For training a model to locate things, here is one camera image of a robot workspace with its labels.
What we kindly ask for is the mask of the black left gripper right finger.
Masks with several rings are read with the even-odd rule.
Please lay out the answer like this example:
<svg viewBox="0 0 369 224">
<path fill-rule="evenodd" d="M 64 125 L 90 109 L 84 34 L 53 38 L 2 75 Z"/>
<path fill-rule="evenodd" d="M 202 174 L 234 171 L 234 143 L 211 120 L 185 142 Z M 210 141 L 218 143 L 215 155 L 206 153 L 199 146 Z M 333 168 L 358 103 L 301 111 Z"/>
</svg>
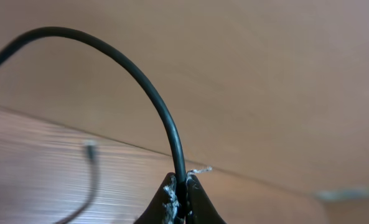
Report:
<svg viewBox="0 0 369 224">
<path fill-rule="evenodd" d="M 226 224 L 218 214 L 206 191 L 197 178 L 197 174 L 212 171 L 211 167 L 204 169 L 192 169 L 187 172 L 187 214 L 188 224 Z"/>
</svg>

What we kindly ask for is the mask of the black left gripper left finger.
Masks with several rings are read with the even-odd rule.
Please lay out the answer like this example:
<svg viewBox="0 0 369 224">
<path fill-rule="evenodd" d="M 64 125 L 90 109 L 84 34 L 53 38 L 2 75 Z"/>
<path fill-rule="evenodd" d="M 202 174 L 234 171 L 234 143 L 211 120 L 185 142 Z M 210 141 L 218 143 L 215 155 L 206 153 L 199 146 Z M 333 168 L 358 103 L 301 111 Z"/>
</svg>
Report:
<svg viewBox="0 0 369 224">
<path fill-rule="evenodd" d="M 176 196 L 175 174 L 168 173 L 145 211 L 134 224 L 178 224 L 180 203 Z"/>
</svg>

